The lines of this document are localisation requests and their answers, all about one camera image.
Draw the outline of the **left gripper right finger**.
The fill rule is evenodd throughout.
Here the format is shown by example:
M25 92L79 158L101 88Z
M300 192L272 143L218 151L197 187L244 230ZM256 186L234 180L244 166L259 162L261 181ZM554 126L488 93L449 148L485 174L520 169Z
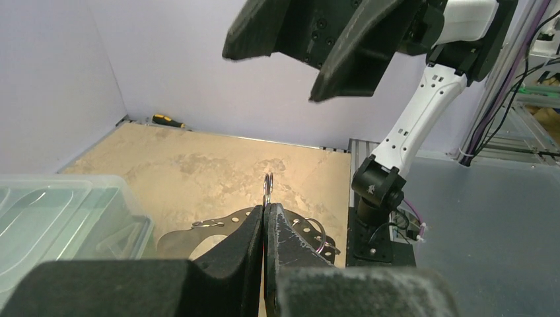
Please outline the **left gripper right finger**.
M295 232L280 203L264 211L268 316L459 316L437 273L416 267L338 268Z

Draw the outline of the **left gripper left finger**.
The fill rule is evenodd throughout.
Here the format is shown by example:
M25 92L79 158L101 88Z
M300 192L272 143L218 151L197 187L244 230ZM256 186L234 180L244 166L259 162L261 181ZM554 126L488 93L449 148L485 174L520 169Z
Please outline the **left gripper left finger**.
M191 261L56 261L17 285L2 316L257 316L263 207Z

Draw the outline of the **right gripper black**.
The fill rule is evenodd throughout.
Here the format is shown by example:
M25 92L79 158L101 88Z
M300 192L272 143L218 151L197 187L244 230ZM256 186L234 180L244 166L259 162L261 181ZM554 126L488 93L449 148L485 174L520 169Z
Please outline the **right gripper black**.
M222 57L270 56L274 49L320 69L309 100L372 96L396 52L420 55L442 28L442 1L247 0Z

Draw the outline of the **metal key organizer plate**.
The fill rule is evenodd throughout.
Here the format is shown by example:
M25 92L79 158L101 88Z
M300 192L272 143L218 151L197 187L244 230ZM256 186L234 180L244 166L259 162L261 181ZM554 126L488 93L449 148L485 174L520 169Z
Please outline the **metal key organizer plate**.
M240 209L221 218L196 221L192 223L190 229L168 232L157 243L157 255L161 258L192 257L201 243L209 242L215 246L239 229L251 211L251 207ZM315 248L324 259L331 264L335 263L341 251L336 247L335 240L326 234L325 228L319 221L287 209L285 216L295 232Z

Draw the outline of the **metal split keyring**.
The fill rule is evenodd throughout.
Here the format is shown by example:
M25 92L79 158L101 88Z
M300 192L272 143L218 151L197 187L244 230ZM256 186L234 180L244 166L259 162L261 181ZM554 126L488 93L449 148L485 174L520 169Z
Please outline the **metal split keyring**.
M271 194L273 192L273 173L267 173L263 181L263 195L262 195L262 205L267 207L271 202Z

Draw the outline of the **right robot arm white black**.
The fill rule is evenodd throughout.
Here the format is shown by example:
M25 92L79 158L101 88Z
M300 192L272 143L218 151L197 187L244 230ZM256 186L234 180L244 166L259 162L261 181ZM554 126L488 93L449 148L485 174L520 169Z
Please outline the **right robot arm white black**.
M494 66L516 1L247 1L222 56L240 61L281 53L319 71L311 102L371 97L393 56L424 55L426 67L404 111L354 174L357 214L388 222L405 177L444 110Z

